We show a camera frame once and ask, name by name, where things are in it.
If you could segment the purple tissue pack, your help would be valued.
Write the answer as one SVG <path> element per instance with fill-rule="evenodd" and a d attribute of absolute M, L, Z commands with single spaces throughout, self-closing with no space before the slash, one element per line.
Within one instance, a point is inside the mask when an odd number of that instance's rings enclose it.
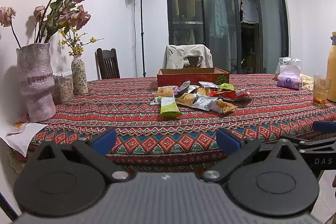
<path fill-rule="evenodd" d="M 299 90 L 301 86 L 301 68 L 297 65 L 282 65 L 277 76 L 277 86 Z"/>

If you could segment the large pink ceramic vase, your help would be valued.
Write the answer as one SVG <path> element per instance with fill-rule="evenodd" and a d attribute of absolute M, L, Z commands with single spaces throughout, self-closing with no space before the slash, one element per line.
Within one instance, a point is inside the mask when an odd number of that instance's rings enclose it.
<path fill-rule="evenodd" d="M 56 107 L 52 98 L 55 81 L 50 44 L 33 43 L 17 49 L 17 67 L 30 122 L 39 123 L 52 118 Z"/>

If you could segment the glass cup with tea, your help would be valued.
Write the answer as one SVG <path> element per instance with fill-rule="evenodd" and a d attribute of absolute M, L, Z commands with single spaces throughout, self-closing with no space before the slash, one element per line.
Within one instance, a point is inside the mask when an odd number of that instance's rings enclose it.
<path fill-rule="evenodd" d="M 327 101 L 331 86 L 331 80 L 315 75 L 313 84 L 313 102 L 317 105 L 324 105 Z"/>

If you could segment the green snack packet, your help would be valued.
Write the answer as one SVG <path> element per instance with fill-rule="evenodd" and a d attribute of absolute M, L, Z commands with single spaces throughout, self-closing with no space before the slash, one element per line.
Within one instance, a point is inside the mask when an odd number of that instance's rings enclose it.
<path fill-rule="evenodd" d="M 173 119 L 181 116 L 182 113 L 175 102 L 174 97 L 161 98 L 160 117 L 163 119 Z"/>

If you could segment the pumpkin seed oat crisp packet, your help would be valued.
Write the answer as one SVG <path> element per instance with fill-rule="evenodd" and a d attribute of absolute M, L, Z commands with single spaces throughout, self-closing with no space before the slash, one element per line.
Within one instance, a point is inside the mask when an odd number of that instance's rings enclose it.
<path fill-rule="evenodd" d="M 155 97 L 174 97 L 174 91 L 177 86 L 163 86 L 158 87 L 155 92 Z"/>

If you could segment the red orange snack bag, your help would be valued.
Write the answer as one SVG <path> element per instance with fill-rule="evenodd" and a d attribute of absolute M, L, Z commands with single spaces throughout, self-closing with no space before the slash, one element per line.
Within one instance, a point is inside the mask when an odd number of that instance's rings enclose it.
<path fill-rule="evenodd" d="M 236 102 L 236 101 L 245 101 L 251 98 L 250 92 L 246 91 L 245 89 L 238 89 L 238 90 L 230 90 L 230 91 L 211 91 L 211 97 L 218 97 L 224 101 L 229 102 Z"/>

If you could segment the yellow flower branches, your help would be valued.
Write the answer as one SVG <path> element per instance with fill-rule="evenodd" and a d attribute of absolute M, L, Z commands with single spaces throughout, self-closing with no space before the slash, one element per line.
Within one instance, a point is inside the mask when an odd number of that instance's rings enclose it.
<path fill-rule="evenodd" d="M 96 39 L 91 37 L 88 41 L 84 42 L 82 39 L 88 34 L 86 32 L 79 34 L 74 27 L 71 27 L 68 32 L 66 32 L 65 29 L 62 29 L 60 35 L 62 36 L 61 45 L 69 48 L 69 56 L 81 55 L 84 52 L 84 46 L 103 40 L 103 38 Z"/>

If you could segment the clear jar of snacks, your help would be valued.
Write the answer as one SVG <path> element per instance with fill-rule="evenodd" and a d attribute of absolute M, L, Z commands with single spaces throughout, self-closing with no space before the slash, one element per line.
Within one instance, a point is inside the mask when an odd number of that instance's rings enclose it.
<path fill-rule="evenodd" d="M 56 72 L 53 74 L 55 85 L 52 98 L 56 105 L 67 103 L 74 97 L 72 71 Z"/>

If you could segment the white paper sheet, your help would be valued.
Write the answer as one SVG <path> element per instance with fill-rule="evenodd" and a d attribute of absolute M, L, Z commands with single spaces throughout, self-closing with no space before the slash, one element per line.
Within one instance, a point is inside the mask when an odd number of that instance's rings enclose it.
<path fill-rule="evenodd" d="M 26 157 L 33 137 L 46 126 L 41 123 L 27 123 L 23 129 L 19 129 L 19 132 L 13 132 L 13 126 L 5 125 L 1 127 L 1 139 L 10 148 Z"/>

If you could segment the white silver snack packet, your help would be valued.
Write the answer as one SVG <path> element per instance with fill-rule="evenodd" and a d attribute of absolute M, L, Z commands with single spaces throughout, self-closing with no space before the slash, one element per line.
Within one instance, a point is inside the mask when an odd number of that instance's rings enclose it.
<path fill-rule="evenodd" d="M 210 106 L 218 97 L 198 97 L 192 105 L 192 108 L 210 111 Z"/>

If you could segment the chair with beige jacket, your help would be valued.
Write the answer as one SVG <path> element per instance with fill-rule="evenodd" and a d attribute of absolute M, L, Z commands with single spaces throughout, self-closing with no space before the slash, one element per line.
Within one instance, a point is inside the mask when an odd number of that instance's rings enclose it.
<path fill-rule="evenodd" d="M 197 68 L 212 68 L 213 57 L 210 49 L 203 44 L 168 45 L 163 57 L 163 69 L 183 69 L 191 65 L 190 58 L 196 57 Z"/>

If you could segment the small floral ceramic vase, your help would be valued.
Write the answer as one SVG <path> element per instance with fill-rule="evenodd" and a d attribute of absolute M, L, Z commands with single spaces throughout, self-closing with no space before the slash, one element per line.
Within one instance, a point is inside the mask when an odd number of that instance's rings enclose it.
<path fill-rule="evenodd" d="M 87 76 L 81 55 L 74 55 L 71 62 L 73 93 L 76 96 L 88 93 Z"/>

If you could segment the pink snack packet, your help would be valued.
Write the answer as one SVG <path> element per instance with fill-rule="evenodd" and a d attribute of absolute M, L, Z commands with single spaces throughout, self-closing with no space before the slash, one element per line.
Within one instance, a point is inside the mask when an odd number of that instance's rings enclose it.
<path fill-rule="evenodd" d="M 189 86 L 190 86 L 190 81 L 185 81 L 179 87 L 176 86 L 174 88 L 174 95 L 175 96 L 180 96 L 180 95 L 184 94 L 188 90 Z"/>

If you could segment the dried pink roses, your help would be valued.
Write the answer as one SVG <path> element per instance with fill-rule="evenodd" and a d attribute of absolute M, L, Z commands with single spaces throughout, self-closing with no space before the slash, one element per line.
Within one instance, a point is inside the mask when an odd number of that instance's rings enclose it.
<path fill-rule="evenodd" d="M 34 9 L 34 43 L 48 43 L 58 31 L 79 30 L 91 16 L 81 4 L 85 0 L 49 0 Z"/>

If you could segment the red cardboard box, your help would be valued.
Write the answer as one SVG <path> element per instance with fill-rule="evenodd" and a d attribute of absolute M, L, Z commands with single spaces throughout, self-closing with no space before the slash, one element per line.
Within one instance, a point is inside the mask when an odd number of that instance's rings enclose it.
<path fill-rule="evenodd" d="M 186 81 L 193 85 L 199 81 L 220 85 L 229 83 L 229 79 L 230 73 L 220 68 L 160 69 L 157 74 L 158 86 L 181 86 Z"/>

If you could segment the clear plastic bag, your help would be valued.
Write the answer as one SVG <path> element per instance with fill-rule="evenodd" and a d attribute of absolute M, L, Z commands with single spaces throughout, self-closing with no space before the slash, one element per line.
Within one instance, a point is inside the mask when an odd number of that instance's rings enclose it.
<path fill-rule="evenodd" d="M 273 80 L 277 81 L 278 75 L 280 74 L 281 66 L 283 65 L 301 65 L 301 60 L 299 58 L 294 57 L 280 57 L 278 60 L 278 65 L 273 76 Z"/>

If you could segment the dark glass sliding door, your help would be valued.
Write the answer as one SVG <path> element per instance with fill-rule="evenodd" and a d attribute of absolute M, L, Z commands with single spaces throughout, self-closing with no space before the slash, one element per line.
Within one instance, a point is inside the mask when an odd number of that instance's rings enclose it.
<path fill-rule="evenodd" d="M 203 44 L 215 67 L 274 73 L 288 56 L 285 0 L 167 0 L 169 43 Z"/>

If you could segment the dark wooden chair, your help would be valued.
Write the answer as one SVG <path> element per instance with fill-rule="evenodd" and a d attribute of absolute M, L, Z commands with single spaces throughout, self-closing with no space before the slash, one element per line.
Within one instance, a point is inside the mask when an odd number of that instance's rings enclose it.
<path fill-rule="evenodd" d="M 120 71 L 116 49 L 102 50 L 101 48 L 98 48 L 96 55 L 101 79 L 119 79 Z"/>

